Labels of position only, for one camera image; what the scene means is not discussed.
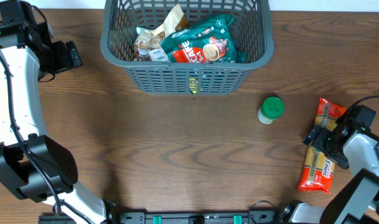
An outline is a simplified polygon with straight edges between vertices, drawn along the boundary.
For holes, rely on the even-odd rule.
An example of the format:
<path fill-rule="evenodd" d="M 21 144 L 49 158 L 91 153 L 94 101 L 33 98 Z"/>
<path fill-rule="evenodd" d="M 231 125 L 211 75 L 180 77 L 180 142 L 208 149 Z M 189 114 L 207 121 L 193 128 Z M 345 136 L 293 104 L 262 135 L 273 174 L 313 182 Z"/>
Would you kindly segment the beige paper pouch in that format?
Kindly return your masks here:
<path fill-rule="evenodd" d="M 158 28 L 149 30 L 137 27 L 138 36 L 134 42 L 134 61 L 151 61 L 149 57 L 150 50 L 162 48 L 161 42 L 166 37 L 188 26 L 189 22 L 181 6 L 176 4 Z"/>

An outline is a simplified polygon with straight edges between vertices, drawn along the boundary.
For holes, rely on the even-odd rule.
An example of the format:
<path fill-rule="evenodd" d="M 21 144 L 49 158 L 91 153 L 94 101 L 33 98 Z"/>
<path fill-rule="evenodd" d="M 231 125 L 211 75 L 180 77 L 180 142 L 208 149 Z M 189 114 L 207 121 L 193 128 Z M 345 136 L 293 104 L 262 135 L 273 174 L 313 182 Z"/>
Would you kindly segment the green lidded jar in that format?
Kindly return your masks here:
<path fill-rule="evenodd" d="M 280 118 L 285 110 L 284 102 L 275 96 L 270 96 L 264 100 L 257 110 L 257 117 L 263 124 L 271 124 Z"/>

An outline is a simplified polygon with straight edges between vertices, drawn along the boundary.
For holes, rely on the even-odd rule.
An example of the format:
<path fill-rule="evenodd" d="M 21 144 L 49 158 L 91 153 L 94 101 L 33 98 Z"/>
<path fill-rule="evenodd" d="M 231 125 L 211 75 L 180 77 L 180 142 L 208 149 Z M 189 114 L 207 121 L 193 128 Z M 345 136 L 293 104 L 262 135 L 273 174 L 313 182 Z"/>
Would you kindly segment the green Nescafe coffee bag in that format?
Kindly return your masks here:
<path fill-rule="evenodd" d="M 161 47 L 172 63 L 243 63 L 246 54 L 236 50 L 229 33 L 235 18 L 229 14 L 214 15 L 166 37 Z M 224 70 L 194 68 L 187 79 L 189 93 L 229 93 L 235 77 Z"/>

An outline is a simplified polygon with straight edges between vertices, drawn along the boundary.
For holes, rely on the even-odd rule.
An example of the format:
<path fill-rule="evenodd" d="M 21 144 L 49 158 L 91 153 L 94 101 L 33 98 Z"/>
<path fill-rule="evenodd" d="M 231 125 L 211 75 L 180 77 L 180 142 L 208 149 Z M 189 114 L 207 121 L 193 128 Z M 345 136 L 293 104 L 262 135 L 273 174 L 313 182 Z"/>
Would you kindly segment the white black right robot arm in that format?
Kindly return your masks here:
<path fill-rule="evenodd" d="M 285 219 L 289 223 L 375 223 L 365 213 L 379 215 L 379 137 L 370 126 L 376 112 L 351 106 L 333 130 L 315 125 L 303 143 L 323 152 L 332 162 L 350 170 L 351 181 L 326 207 L 298 202 Z"/>

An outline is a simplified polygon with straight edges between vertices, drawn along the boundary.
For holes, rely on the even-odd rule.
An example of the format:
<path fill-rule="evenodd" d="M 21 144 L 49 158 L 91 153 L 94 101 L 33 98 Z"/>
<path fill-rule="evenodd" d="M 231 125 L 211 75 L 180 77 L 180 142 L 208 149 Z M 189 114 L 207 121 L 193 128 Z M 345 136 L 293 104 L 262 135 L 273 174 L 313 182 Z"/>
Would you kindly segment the white Kleenex tissue multipack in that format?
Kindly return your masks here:
<path fill-rule="evenodd" d="M 153 49 L 149 51 L 151 61 L 168 62 L 169 58 L 162 48 Z"/>

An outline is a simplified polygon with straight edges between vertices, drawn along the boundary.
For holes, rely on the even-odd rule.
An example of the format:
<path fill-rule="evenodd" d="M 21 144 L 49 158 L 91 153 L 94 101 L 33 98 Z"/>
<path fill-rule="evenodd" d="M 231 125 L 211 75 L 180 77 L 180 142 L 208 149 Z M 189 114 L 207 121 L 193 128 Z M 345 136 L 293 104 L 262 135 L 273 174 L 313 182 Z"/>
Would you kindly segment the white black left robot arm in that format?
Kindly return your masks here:
<path fill-rule="evenodd" d="M 74 42 L 53 41 L 36 6 L 0 2 L 0 183 L 20 200 L 46 203 L 76 223 L 118 223 L 113 204 L 79 180 L 72 153 L 50 138 L 39 83 L 80 67 Z"/>

